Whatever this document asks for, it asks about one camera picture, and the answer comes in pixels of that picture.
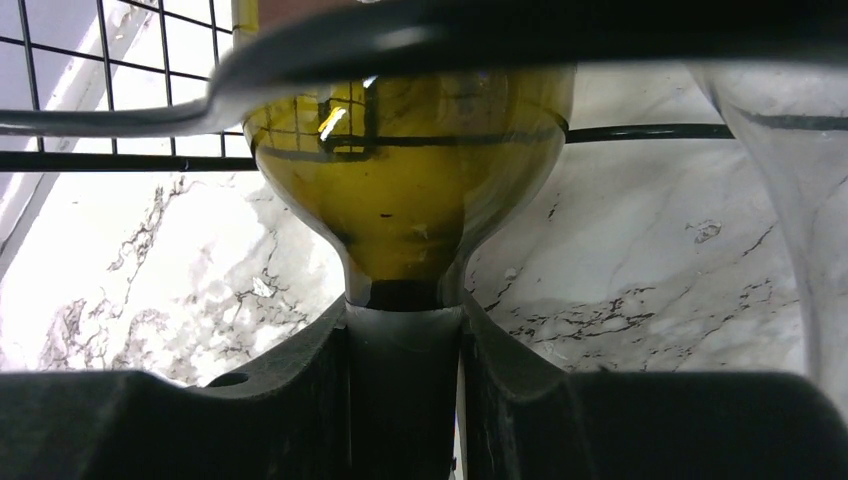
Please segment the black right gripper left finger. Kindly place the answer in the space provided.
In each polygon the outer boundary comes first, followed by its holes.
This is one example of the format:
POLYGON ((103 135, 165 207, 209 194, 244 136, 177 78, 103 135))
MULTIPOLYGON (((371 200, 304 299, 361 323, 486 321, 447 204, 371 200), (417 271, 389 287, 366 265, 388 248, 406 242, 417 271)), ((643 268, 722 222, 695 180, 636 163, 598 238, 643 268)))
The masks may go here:
POLYGON ((142 371, 5 373, 5 479, 339 479, 342 300, 205 387, 142 371))

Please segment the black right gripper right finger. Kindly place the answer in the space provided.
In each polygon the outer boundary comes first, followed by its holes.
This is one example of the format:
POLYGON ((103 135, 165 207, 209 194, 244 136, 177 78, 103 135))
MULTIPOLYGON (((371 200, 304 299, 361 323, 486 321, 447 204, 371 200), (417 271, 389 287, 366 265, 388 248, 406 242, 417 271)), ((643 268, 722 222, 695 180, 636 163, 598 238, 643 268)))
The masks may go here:
POLYGON ((463 327, 469 479, 843 479, 847 429, 782 372, 568 373, 472 298, 463 327))

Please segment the green bottle silver cap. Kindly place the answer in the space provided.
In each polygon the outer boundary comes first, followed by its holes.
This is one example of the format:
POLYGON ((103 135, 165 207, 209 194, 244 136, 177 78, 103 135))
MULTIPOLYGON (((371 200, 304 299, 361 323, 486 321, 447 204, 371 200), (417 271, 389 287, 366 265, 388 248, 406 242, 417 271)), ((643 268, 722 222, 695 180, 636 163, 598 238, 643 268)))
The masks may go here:
POLYGON ((466 267, 550 176, 576 73, 372 76, 245 117, 260 171, 343 265, 344 478, 449 477, 466 267))

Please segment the dark bottle brown cap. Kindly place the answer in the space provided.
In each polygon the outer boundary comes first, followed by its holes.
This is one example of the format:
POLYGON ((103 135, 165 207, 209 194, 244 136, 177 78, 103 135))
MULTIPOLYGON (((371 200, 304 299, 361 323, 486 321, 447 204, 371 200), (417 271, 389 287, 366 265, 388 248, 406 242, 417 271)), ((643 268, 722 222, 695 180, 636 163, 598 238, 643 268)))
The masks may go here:
POLYGON ((847 70, 690 62, 762 174, 792 261, 807 371, 847 412, 847 70))

